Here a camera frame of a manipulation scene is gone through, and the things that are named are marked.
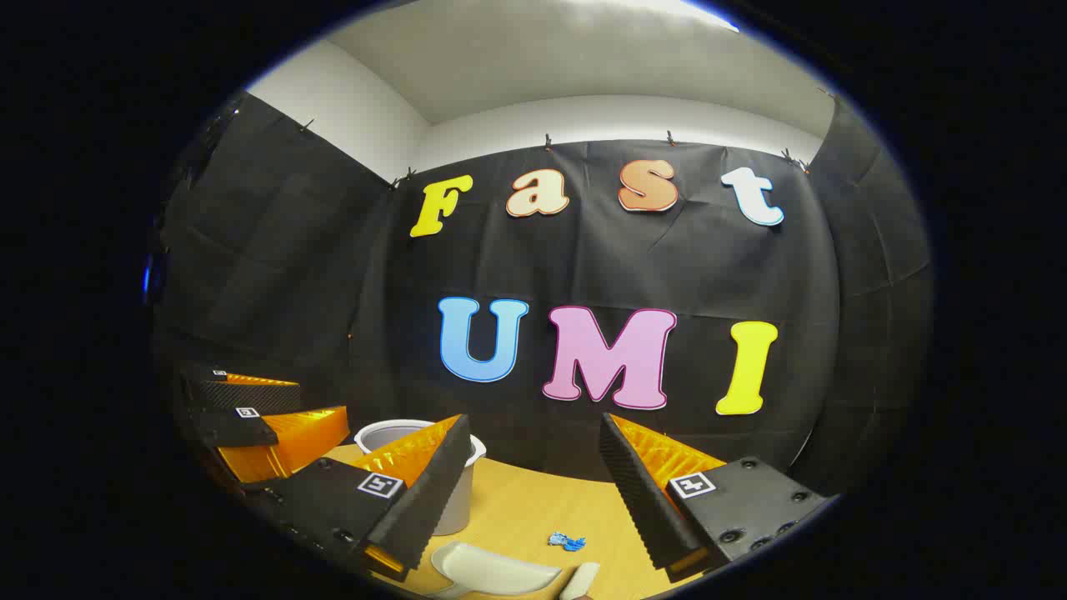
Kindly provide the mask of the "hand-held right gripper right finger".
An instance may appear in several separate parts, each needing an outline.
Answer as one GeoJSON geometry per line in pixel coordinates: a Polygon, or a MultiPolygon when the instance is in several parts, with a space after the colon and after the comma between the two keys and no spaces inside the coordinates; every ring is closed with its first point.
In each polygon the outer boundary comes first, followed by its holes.
{"type": "Polygon", "coordinates": [[[599,455],[672,583],[769,548],[834,505],[761,458],[720,460],[611,413],[599,422],[599,455]]]}

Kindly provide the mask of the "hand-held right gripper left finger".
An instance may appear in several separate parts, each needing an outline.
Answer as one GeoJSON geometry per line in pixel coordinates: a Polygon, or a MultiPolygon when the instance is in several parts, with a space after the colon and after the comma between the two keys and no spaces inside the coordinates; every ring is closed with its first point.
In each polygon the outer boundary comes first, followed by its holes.
{"type": "Polygon", "coordinates": [[[423,562],[468,457],[468,415],[453,415],[354,463],[323,457],[288,477],[248,483],[245,502],[347,573],[401,582],[423,562]]]}

